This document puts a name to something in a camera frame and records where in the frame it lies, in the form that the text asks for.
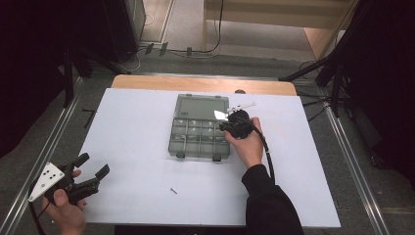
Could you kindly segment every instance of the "wooden table edge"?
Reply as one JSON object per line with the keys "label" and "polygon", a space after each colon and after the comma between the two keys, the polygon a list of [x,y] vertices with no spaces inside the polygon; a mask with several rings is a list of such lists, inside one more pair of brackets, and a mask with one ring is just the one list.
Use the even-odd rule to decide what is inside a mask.
{"label": "wooden table edge", "polygon": [[247,94],[297,96],[293,83],[287,81],[250,80],[238,77],[202,77],[174,75],[118,75],[111,88],[182,90],[201,92],[235,93],[244,90]]}

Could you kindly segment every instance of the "gray floor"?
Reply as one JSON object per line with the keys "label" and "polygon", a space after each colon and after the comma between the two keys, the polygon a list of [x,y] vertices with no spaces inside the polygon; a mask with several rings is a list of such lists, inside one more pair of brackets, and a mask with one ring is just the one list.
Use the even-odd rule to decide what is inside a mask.
{"label": "gray floor", "polygon": [[[192,4],[200,4],[198,1],[186,1]],[[174,7],[184,8],[184,0],[176,0]],[[200,45],[200,40],[193,41],[196,44],[187,44],[187,40],[191,40],[191,36],[185,36],[184,32],[192,31],[191,27],[181,28],[178,33],[178,24],[174,24],[175,17],[184,17],[180,14],[172,13],[169,29],[166,39],[170,40],[169,45],[177,47],[187,47],[188,45]],[[301,36],[300,30],[297,28],[284,29],[293,30],[293,37],[285,34],[282,38],[277,37],[278,47],[285,52],[270,53],[265,56],[261,53],[244,54],[247,50],[233,50],[227,55],[226,47],[229,44],[229,51],[232,51],[231,28],[224,25],[223,27],[223,45],[218,55],[208,60],[196,60],[178,57],[172,54],[166,54],[162,57],[157,51],[152,54],[141,55],[140,69],[134,73],[156,72],[156,73],[179,73],[179,74],[208,74],[208,75],[229,75],[258,77],[261,79],[275,79],[293,73],[299,69],[302,62],[310,60],[309,53],[311,50]],[[249,38],[238,37],[241,42],[236,45],[247,46],[247,48],[262,47],[267,48],[266,42],[261,42],[258,46]],[[126,67],[136,67],[137,61],[131,59],[123,64]],[[305,92],[311,95],[318,95],[319,88],[316,87],[312,78],[316,75],[308,74],[308,79],[299,79],[296,81],[296,89],[299,94]],[[88,127],[84,128],[85,123],[89,119],[89,113],[83,112],[82,109],[96,110],[99,106],[101,97],[106,88],[110,87],[114,75],[102,67],[95,67],[92,78],[84,79],[84,87],[79,91],[79,100],[74,108],[73,114],[65,129],[65,132],[56,146],[52,155],[52,162],[56,164],[64,164],[68,159],[77,156],[82,146],[83,140],[87,134]],[[21,144],[9,155],[0,159],[0,177],[2,183],[0,187],[0,221],[3,221],[9,209],[15,200],[16,195],[26,180],[29,171],[34,165],[37,157],[40,155],[43,145],[47,141],[49,133],[52,131],[56,120],[62,112],[62,104],[64,103],[64,93],[60,94],[49,106],[43,116],[35,123],[31,130],[22,140]],[[302,96],[302,101],[308,103],[315,101],[315,97]],[[304,108],[308,117],[312,117],[323,109],[322,103]],[[350,120],[344,109],[341,111],[341,121],[345,127],[347,137],[353,147],[353,151],[357,156],[358,162],[370,184],[372,192],[376,196],[376,200],[384,213],[386,223],[391,234],[413,234],[415,231],[415,193],[410,188],[407,180],[399,173],[392,169],[379,170],[370,163],[370,154],[365,147],[357,128],[352,120]],[[369,221],[367,212],[362,204],[360,196],[356,190],[353,178],[347,167],[345,157],[336,139],[333,128],[330,125],[328,115],[323,112],[310,122],[310,129],[323,164],[324,171],[329,183],[333,200],[337,206],[339,218],[342,228],[337,229],[308,229],[305,228],[306,234],[374,234],[372,224]],[[49,218],[42,216],[42,225],[47,233],[57,233],[56,226],[53,225]],[[88,224],[85,234],[113,234],[114,227],[112,225]],[[23,214],[20,223],[17,226],[15,234],[36,234],[34,224],[29,217],[27,210]]]}

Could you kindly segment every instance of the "black curtain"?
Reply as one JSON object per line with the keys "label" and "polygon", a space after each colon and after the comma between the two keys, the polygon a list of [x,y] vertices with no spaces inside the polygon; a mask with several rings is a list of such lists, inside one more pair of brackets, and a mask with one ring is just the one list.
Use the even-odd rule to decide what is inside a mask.
{"label": "black curtain", "polygon": [[0,1],[0,158],[64,88],[53,1]]}

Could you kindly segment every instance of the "metal frame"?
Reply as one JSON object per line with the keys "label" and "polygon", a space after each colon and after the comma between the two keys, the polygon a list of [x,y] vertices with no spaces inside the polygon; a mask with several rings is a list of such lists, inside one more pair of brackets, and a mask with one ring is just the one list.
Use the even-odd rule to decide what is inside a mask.
{"label": "metal frame", "polygon": [[[171,73],[141,73],[145,75],[171,75],[171,76],[187,76],[187,77],[207,77],[207,78],[228,78],[228,79],[255,79],[255,80],[278,80],[272,77],[250,77],[250,76],[225,76],[225,75],[201,75],[201,74],[171,74]],[[40,173],[41,169],[51,159],[57,144],[69,122],[69,119],[73,113],[74,108],[79,100],[80,94],[83,90],[84,82],[83,78],[79,77],[75,84],[75,97],[66,109],[63,109],[57,123],[55,124],[48,140],[46,141],[36,163],[34,164],[29,176],[27,177],[22,189],[17,195],[5,221],[0,227],[0,234],[13,234],[22,218],[23,212],[27,206],[27,190],[34,180],[34,178]],[[327,96],[328,92],[326,88],[320,87],[321,95]],[[347,166],[350,170],[350,174],[354,180],[354,184],[362,200],[363,206],[367,211],[369,219],[372,223],[374,231],[377,235],[389,235],[391,234],[387,224],[382,216],[380,207],[372,193],[369,184],[363,174],[362,169],[359,166],[356,155],[354,154],[350,143],[346,137],[346,133],[342,126],[342,121],[339,117],[335,117],[330,107],[326,109],[326,114],[333,127],[333,130],[338,138],[339,144],[345,156]]]}
{"label": "metal frame", "polygon": [[45,145],[33,168],[31,169],[27,179],[25,180],[21,190],[16,196],[9,213],[7,214],[2,226],[0,227],[0,234],[14,234],[15,230],[23,216],[24,210],[27,207],[27,192],[30,184],[40,174],[47,162],[50,161],[62,134],[67,127],[70,117],[73,113],[74,108],[79,100],[79,94],[82,92],[84,86],[83,78],[79,77],[76,81],[74,90],[76,91],[74,99],[69,103],[68,107],[63,109],[59,116],[52,132],[50,133]]}
{"label": "metal frame", "polygon": [[[329,95],[327,89],[320,88],[321,95]],[[363,206],[369,216],[370,222],[372,223],[373,229],[377,235],[389,235],[391,234],[385,219],[382,216],[381,209],[375,199],[372,190],[364,176],[362,169],[357,161],[356,155],[354,154],[350,143],[348,142],[345,130],[342,126],[342,120],[339,117],[335,117],[328,103],[325,103],[327,116],[332,124],[333,130],[339,141],[342,152],[345,156],[345,160],[350,170],[351,177],[354,180],[354,185],[357,188],[357,192],[360,195]]]}

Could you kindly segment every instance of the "black tripod leg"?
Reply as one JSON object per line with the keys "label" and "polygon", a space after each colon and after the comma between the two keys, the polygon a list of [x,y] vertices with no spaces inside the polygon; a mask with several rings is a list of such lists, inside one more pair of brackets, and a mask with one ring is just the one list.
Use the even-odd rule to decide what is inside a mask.
{"label": "black tripod leg", "polygon": [[72,63],[70,59],[70,49],[67,47],[65,52],[65,103],[64,108],[66,108],[70,101],[73,99],[73,78],[72,78]]}
{"label": "black tripod leg", "polygon": [[315,70],[317,70],[318,68],[320,68],[320,67],[322,67],[322,66],[326,65],[326,64],[327,64],[327,62],[329,62],[329,60],[330,60],[330,59],[329,59],[329,57],[327,56],[327,57],[325,57],[325,58],[323,58],[323,59],[321,59],[321,60],[319,60],[319,61],[317,61],[317,62],[313,63],[312,65],[309,65],[309,66],[305,67],[305,68],[304,68],[304,69],[302,69],[302,70],[299,70],[299,71],[294,72],[294,73],[293,73],[293,74],[291,74],[291,75],[284,76],[284,77],[280,77],[280,78],[278,78],[278,80],[279,80],[279,81],[294,81],[295,79],[297,79],[297,78],[299,78],[299,77],[302,77],[302,76],[306,75],[307,73],[309,73],[309,72],[311,72],[311,71],[315,71]]}
{"label": "black tripod leg", "polygon": [[78,48],[80,53],[82,53],[85,56],[87,56],[88,58],[91,58],[92,60],[100,63],[104,67],[108,68],[110,71],[113,71],[115,74],[123,74],[119,68],[115,67],[113,64],[111,64],[110,62],[102,59],[101,57],[95,55],[94,53],[92,53],[88,49],[83,48],[83,47],[77,47],[77,48]]}

